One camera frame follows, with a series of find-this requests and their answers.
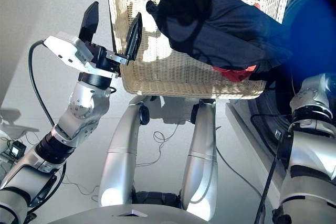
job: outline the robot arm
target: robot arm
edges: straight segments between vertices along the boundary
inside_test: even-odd
[[[44,45],[64,63],[80,71],[66,112],[52,130],[7,174],[0,187],[0,223],[24,223],[28,207],[39,206],[66,159],[98,126],[109,109],[111,77],[119,64],[134,60],[141,42],[139,13],[129,29],[125,54],[91,42],[98,25],[98,2],[86,11],[80,38],[59,33]]]
[[[310,77],[290,102],[293,123],[279,151],[287,173],[273,211],[276,224],[336,220],[336,127],[327,97],[334,82],[327,74]]]

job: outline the laundry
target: laundry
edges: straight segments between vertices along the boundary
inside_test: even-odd
[[[263,73],[291,57],[287,28],[241,0],[148,1],[146,10],[172,49],[217,69]]]
[[[229,70],[229,69],[222,69],[218,67],[212,67],[213,69],[220,72],[222,76],[225,76],[231,82],[240,82],[253,74],[253,71],[256,69],[256,65],[250,66],[244,70]]]

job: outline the red cloth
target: red cloth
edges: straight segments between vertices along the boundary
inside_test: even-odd
[[[257,65],[250,66],[244,70],[227,70],[227,69],[218,68],[218,67],[213,66],[213,69],[219,71],[222,76],[225,76],[231,82],[240,82],[250,77],[250,75],[253,73],[256,67]]]

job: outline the black cable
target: black cable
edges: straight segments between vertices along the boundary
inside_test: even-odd
[[[29,141],[29,139],[28,139],[28,137],[27,137],[27,132],[25,133],[25,137],[26,137],[27,142],[28,142],[30,145],[32,145],[32,146],[35,145],[35,144],[33,144],[33,143],[31,143],[31,142]]]
[[[62,170],[62,175],[61,175],[57,185],[53,189],[53,191],[39,205],[37,205],[36,207],[29,210],[27,215],[30,215],[31,213],[35,212],[37,209],[39,209],[42,205],[44,205],[54,195],[54,193],[57,191],[58,187],[62,184],[62,181],[63,181],[64,176],[65,176],[66,169],[67,169],[67,163],[64,163],[63,170]]]
[[[220,153],[218,147],[216,147],[217,149],[217,152],[219,154],[219,156],[221,157],[221,159],[223,160],[223,162],[227,165],[227,167],[229,167],[232,172],[234,172],[236,175],[238,175],[243,181],[245,181],[256,193],[257,195],[259,196],[259,198],[261,198],[261,193],[259,192],[259,190],[254,186],[252,185],[246,178],[244,178],[241,174],[239,174],[237,171],[235,171],[230,165],[228,162],[226,162],[226,160],[223,158],[222,154]]]
[[[261,137],[262,142],[264,143],[264,145],[266,146],[266,148],[269,150],[269,152],[272,154],[273,157],[275,157],[275,152],[272,150],[272,148],[269,146],[269,144],[267,143],[266,139],[264,138],[263,134],[261,133],[259,127],[257,126],[257,124],[255,123],[255,121],[253,120],[253,118],[257,117],[257,116],[267,116],[270,118],[277,118],[277,117],[282,117],[282,116],[291,116],[291,115],[268,115],[268,114],[255,114],[252,115],[250,117],[250,121],[251,124],[253,125],[253,127],[256,129],[256,131],[258,132],[258,134]]]
[[[33,52],[34,52],[34,49],[37,47],[37,46],[40,46],[40,45],[44,45],[43,42],[45,40],[39,40],[37,42],[35,42],[34,44],[32,44],[32,46],[30,47],[29,49],[29,53],[28,53],[28,67],[29,67],[29,76],[30,76],[30,80],[32,82],[32,85],[33,85],[33,89],[34,89],[34,92],[35,92],[35,95],[44,111],[44,113],[46,114],[46,116],[48,117],[48,120],[50,122],[50,124],[52,125],[52,127],[54,127],[55,123],[53,121],[53,119],[51,118],[46,106],[44,105],[43,101],[42,101],[42,98],[37,90],[37,87],[36,87],[36,84],[35,84],[35,79],[34,79],[34,75],[33,75]]]
[[[96,188],[99,187],[99,185],[96,185],[91,191],[89,191],[85,186],[81,185],[81,184],[78,184],[78,183],[74,183],[72,181],[69,180],[69,177],[67,175],[65,175],[66,179],[68,180],[68,182],[62,182],[62,184],[64,185],[74,185],[78,188],[79,192],[82,194],[82,195],[85,195],[85,196],[88,196],[88,195],[91,195],[93,194],[94,190]],[[80,189],[80,187],[84,188],[88,193],[83,193],[82,190]]]
[[[257,214],[256,214],[256,219],[254,220],[254,224],[259,224],[261,213],[262,213],[263,209],[265,208],[266,196],[267,196],[267,193],[268,193],[269,185],[271,184],[271,180],[272,180],[273,173],[274,173],[276,165],[277,165],[277,156],[274,157],[272,165],[271,165],[271,169],[269,170],[268,177],[267,177],[266,184],[265,184],[265,188],[264,188],[264,192],[262,193],[262,197],[261,197],[259,207],[258,207],[258,211],[257,211]]]
[[[110,89],[111,89],[111,93],[110,94],[116,93],[116,91],[117,91],[117,89],[114,88],[114,87],[110,87]]]
[[[97,202],[97,203],[98,203],[98,200],[97,200],[97,199],[94,199],[94,197],[98,197],[98,195],[92,195],[92,196],[91,196],[91,199],[92,199],[94,202]]]

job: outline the washing machine door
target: washing machine door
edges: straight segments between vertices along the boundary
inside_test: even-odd
[[[273,70],[264,93],[249,101],[252,115],[291,114],[289,102],[305,78],[336,72],[336,0],[288,0],[283,24],[290,27],[293,56]],[[289,120],[254,117],[260,136],[274,152]]]

